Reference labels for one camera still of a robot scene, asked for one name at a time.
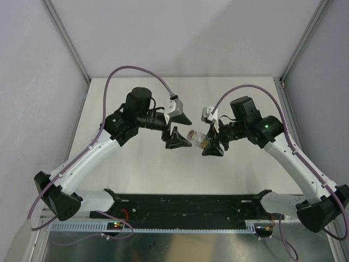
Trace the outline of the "clear pill bottle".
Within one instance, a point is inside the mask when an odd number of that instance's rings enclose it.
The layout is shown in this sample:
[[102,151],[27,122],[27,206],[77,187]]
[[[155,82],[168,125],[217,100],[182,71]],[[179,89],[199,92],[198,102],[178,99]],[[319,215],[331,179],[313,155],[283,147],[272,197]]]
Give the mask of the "clear pill bottle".
[[190,130],[187,134],[186,137],[194,146],[199,147],[201,149],[205,149],[210,145],[210,141],[207,135],[195,131],[195,130]]

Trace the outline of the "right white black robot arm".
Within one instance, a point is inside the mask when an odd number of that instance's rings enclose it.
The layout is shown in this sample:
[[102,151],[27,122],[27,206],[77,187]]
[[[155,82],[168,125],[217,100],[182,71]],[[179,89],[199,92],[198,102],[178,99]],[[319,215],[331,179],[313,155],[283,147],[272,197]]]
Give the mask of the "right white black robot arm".
[[234,140],[248,139],[265,150],[291,176],[302,195],[278,194],[265,189],[253,197],[252,212],[259,219],[271,213],[295,217],[310,231],[319,232],[348,204],[348,185],[337,185],[299,149],[284,125],[274,116],[262,117],[248,96],[230,103],[235,120],[223,124],[212,106],[203,108],[201,120],[210,125],[209,145],[203,156],[220,156]]

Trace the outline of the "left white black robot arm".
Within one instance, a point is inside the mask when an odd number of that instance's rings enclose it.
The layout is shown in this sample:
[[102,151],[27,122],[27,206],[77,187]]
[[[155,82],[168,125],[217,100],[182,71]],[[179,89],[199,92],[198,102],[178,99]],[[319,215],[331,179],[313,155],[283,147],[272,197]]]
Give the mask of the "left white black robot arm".
[[178,97],[165,102],[163,112],[150,109],[152,93],[145,87],[135,87],[125,103],[107,116],[96,136],[59,168],[49,174],[39,172],[34,178],[41,199],[60,221],[66,221],[84,211],[102,211],[110,218],[121,212],[120,198],[110,189],[77,191],[83,179],[107,156],[122,148],[136,136],[140,128],[158,130],[166,149],[192,146],[171,123],[191,125]]

